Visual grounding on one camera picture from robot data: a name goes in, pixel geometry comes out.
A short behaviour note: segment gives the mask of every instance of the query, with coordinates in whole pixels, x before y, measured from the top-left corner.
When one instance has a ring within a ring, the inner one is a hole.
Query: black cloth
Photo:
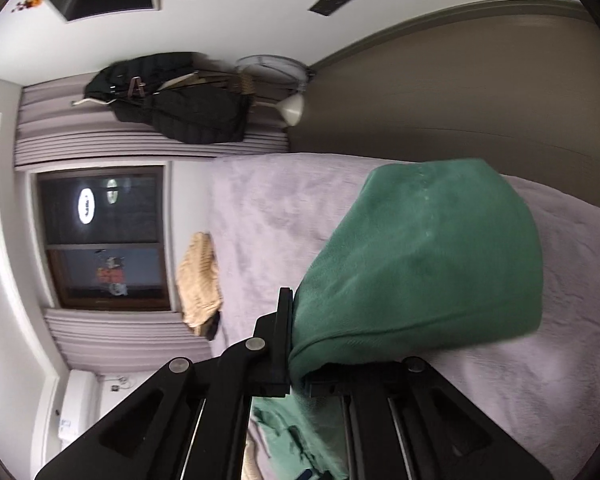
[[[195,72],[194,54],[170,52],[114,63],[88,83],[84,95],[103,101],[115,99],[110,106],[119,121],[148,124],[165,137],[186,144],[240,142],[250,96],[213,84],[158,90],[171,79]]]

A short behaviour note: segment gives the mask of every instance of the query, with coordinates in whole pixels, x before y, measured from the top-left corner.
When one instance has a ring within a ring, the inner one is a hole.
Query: metal screw
[[[407,365],[407,370],[414,374],[419,374],[427,369],[426,362],[419,357],[407,357],[403,363]]]
[[[169,370],[174,374],[181,374],[189,369],[189,361],[182,357],[176,357],[169,363]]]
[[[264,339],[261,337],[252,337],[251,339],[247,339],[244,344],[249,350],[262,350],[267,343],[265,343]]]

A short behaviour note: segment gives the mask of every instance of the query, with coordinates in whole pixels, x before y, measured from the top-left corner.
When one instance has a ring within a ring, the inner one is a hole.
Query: window
[[[162,168],[38,176],[45,249],[65,308],[168,310]]]

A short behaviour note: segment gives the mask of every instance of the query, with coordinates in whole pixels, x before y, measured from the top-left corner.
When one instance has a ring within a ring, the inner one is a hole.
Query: pleated curtain
[[[285,123],[273,108],[252,108],[243,142],[184,144],[145,124],[121,123],[107,106],[85,103],[72,107],[71,102],[83,97],[84,86],[93,76],[76,75],[23,90],[15,145],[17,170],[103,157],[181,158],[288,152]],[[267,97],[263,93],[270,94],[264,86],[257,86],[256,91],[259,99]]]
[[[157,370],[174,357],[211,358],[208,341],[194,336],[178,312],[44,310],[69,368],[96,374]]]

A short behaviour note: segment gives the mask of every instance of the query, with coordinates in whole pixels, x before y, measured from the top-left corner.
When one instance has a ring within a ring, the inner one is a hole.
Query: green garment
[[[292,381],[300,385],[327,363],[392,361],[524,335],[538,328],[541,301],[531,213],[484,161],[381,166],[296,291]],[[339,404],[292,396],[256,406],[284,412],[287,427],[309,427],[306,453],[345,478],[344,444],[334,444],[342,428],[316,424],[338,420]],[[288,463],[288,455],[273,460]]]

